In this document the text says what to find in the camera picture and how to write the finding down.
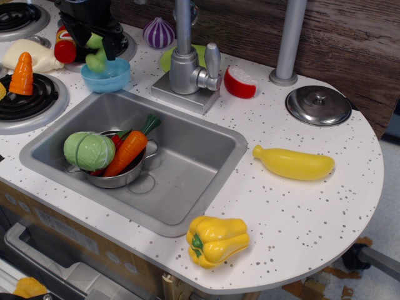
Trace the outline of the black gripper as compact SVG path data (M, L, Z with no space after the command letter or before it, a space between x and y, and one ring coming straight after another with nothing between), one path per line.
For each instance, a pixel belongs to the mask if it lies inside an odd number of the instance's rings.
M66 30L78 46L84 47L91 34L101 37L108 61L116 59L121 48L123 28L110 12L111 1L55 1Z

